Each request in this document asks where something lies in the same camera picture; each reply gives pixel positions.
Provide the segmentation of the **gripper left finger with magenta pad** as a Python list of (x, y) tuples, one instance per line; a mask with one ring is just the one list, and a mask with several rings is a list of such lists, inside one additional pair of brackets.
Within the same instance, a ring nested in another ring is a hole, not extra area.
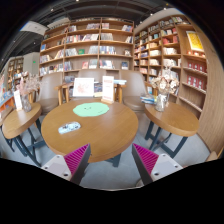
[(42, 166), (42, 169), (79, 185), (88, 166), (90, 155), (91, 147), (86, 144), (65, 156), (54, 156)]

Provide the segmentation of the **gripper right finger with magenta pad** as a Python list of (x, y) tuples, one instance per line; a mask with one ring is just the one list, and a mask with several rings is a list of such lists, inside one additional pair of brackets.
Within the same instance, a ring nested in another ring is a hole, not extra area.
[(156, 154), (135, 143), (132, 155), (144, 185), (168, 176), (182, 169), (182, 166), (166, 154)]

